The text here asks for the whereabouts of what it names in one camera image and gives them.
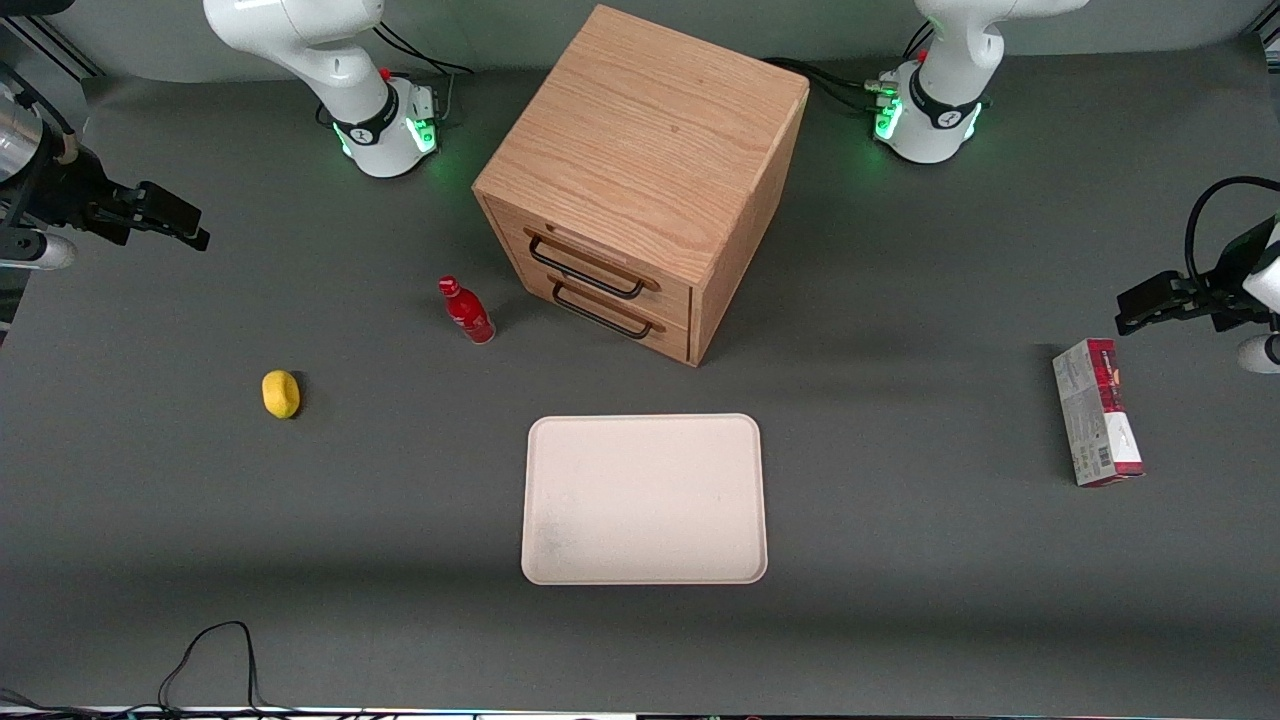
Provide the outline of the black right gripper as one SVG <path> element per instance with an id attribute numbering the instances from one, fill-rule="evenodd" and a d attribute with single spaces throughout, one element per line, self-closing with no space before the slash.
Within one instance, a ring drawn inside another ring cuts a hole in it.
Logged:
<path id="1" fill-rule="evenodd" d="M 115 246 L 127 245 L 133 215 L 137 231 L 164 234 L 197 252 L 205 252 L 210 243 L 195 205 L 150 181 L 134 188 L 116 183 L 91 150 L 78 151 L 69 163 L 52 159 L 44 165 L 40 209 L 49 225 L 69 225 Z"/>

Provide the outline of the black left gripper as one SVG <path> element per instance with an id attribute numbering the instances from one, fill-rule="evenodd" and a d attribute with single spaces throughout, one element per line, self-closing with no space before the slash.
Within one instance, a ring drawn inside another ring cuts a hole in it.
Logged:
<path id="1" fill-rule="evenodd" d="M 1260 323 L 1277 325 L 1277 223 L 1261 222 L 1229 241 L 1215 265 L 1196 270 L 1193 281 L 1180 272 L 1160 272 L 1121 292 L 1116 332 L 1130 336 L 1161 322 L 1211 315 L 1217 332 Z M 1201 305 L 1199 292 L 1208 297 Z"/>

